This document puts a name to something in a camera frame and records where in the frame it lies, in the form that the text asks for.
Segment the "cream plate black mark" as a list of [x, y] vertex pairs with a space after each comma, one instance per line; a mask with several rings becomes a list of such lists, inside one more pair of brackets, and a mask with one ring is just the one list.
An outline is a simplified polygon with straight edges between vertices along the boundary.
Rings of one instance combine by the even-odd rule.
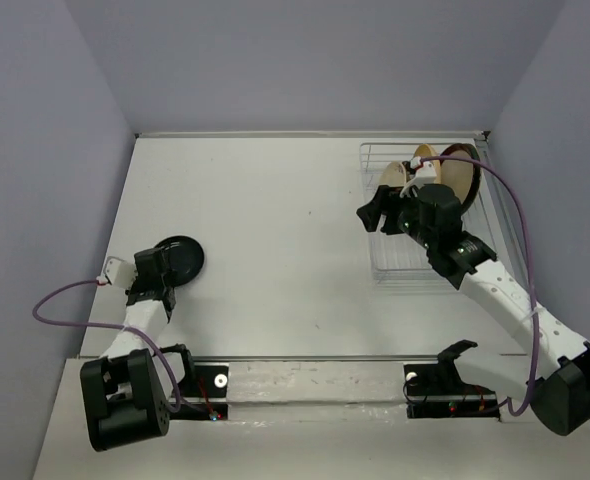
[[390, 162], [379, 177], [378, 185], [402, 190], [408, 183], [409, 175], [401, 162]]

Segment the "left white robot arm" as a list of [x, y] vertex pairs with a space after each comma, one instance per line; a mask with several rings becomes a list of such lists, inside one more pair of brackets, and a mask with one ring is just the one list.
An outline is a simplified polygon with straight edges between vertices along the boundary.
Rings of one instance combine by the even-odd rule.
[[196, 383], [183, 344], [160, 348], [170, 323], [175, 289], [200, 273], [205, 254], [189, 237], [171, 237], [140, 251], [132, 262], [109, 257], [103, 278], [126, 293], [125, 318], [110, 346], [83, 364], [80, 383], [89, 440], [94, 450], [163, 437], [171, 414]]

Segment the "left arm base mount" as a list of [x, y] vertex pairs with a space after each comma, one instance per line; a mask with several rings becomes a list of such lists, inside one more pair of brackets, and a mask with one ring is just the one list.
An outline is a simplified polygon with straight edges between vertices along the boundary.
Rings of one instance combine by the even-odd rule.
[[224, 421], [228, 419], [227, 400], [229, 365], [224, 363], [197, 363], [196, 377], [186, 374], [179, 382], [184, 403], [171, 420]]

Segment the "black round plate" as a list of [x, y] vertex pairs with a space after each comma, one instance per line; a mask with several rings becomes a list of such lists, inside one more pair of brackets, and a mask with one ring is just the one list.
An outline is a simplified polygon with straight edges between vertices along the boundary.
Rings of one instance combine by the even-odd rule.
[[155, 247], [162, 252], [166, 283], [173, 288], [193, 281], [205, 264], [204, 249], [192, 237], [171, 236], [159, 241]]

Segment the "red rim white plate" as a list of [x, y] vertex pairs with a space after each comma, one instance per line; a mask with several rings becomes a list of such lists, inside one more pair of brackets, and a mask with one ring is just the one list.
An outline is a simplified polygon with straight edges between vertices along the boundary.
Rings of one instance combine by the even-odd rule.
[[[472, 144], [456, 143], [448, 146], [442, 156], [479, 161], [479, 154]], [[481, 184], [481, 168], [476, 164], [454, 160], [441, 160], [441, 182], [449, 186], [460, 200], [462, 212], [474, 203]]]

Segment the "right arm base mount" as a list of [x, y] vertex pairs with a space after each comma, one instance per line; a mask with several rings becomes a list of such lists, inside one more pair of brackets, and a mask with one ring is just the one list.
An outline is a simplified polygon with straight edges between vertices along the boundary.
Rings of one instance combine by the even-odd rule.
[[463, 383], [437, 363], [404, 366], [409, 419], [500, 418], [496, 393]]

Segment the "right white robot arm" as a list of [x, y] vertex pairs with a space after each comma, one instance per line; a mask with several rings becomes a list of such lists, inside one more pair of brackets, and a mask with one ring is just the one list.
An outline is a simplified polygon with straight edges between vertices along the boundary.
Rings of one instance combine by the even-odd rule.
[[487, 355], [475, 341], [443, 350], [437, 384], [457, 392], [467, 384], [506, 396], [518, 416], [526, 408], [557, 435], [590, 420], [590, 341], [565, 326], [508, 272], [497, 254], [463, 227], [451, 188], [429, 184], [412, 196], [381, 185], [356, 214], [369, 233], [405, 234], [424, 248], [432, 269], [473, 300], [526, 352]]

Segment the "orange round plate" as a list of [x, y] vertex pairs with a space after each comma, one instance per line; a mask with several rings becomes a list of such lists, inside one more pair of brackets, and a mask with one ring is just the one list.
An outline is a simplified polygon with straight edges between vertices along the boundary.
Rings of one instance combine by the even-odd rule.
[[437, 156], [438, 152], [432, 145], [419, 145], [411, 161], [411, 166], [414, 169], [414, 178], [422, 181], [424, 184], [441, 184], [441, 162], [437, 159]]

